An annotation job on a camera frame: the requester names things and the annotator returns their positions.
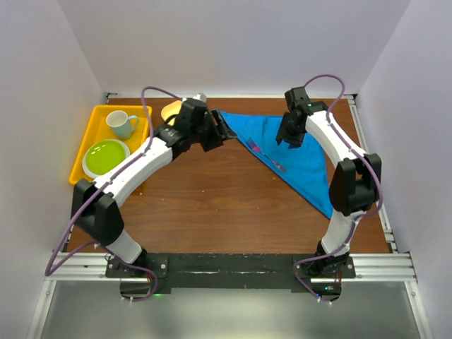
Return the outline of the blue cloth napkin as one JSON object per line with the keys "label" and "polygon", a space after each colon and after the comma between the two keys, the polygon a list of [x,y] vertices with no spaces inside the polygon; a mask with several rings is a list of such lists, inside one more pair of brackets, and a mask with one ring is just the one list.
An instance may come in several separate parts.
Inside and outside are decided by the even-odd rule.
{"label": "blue cloth napkin", "polygon": [[[310,134],[304,136],[302,146],[291,148],[287,143],[275,141],[281,116],[233,114],[221,112],[229,127],[237,134],[238,141],[286,184],[327,218],[333,207],[328,196],[328,172],[326,159],[320,144]],[[255,153],[246,143],[248,138],[280,163],[286,172],[280,172],[264,156]]]}

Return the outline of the iridescent metal fork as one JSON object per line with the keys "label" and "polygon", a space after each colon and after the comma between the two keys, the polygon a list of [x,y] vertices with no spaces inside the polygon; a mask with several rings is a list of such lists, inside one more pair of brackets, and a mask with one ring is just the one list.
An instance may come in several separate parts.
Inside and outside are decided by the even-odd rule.
{"label": "iridescent metal fork", "polygon": [[286,172],[286,169],[277,161],[273,160],[271,157],[269,157],[267,154],[265,154],[259,146],[253,141],[252,138],[248,138],[246,140],[247,145],[255,152],[262,156],[264,156],[265,159],[269,160],[280,172]]}

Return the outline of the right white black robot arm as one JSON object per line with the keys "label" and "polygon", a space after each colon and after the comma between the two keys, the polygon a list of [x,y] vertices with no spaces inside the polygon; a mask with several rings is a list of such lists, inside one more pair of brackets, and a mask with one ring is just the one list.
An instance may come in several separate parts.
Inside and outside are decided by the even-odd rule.
{"label": "right white black robot arm", "polygon": [[313,102],[303,87],[285,93],[284,113],[276,142],[291,148],[302,145],[310,134],[321,145],[335,167],[329,186],[333,214],[314,257],[296,263],[308,276],[331,277],[346,266],[350,242],[360,220],[381,197],[381,158],[359,148],[338,126],[324,102]]}

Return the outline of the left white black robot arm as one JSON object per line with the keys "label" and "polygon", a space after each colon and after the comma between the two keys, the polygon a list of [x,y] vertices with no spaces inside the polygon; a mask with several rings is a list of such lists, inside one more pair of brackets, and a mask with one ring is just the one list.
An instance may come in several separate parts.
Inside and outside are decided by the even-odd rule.
{"label": "left white black robot arm", "polygon": [[73,225],[121,262],[131,277],[150,270],[146,250],[125,230],[120,207],[148,177],[198,143],[206,152],[236,138],[221,113],[197,95],[161,111],[162,125],[113,170],[92,182],[80,180],[73,191]]}

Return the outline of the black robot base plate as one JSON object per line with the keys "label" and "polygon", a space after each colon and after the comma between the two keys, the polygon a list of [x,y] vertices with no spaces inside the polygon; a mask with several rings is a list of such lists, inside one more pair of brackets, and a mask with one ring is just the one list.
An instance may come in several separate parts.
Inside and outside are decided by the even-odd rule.
{"label": "black robot base plate", "polygon": [[154,286],[161,294],[174,289],[259,289],[306,292],[317,295],[340,295],[343,279],[355,278],[355,265],[349,255],[346,266],[336,273],[308,276],[298,272],[296,263],[310,258],[308,254],[148,254],[131,266],[116,258],[107,261],[107,278],[120,278],[120,290],[137,296],[145,292],[138,279],[154,272]]}

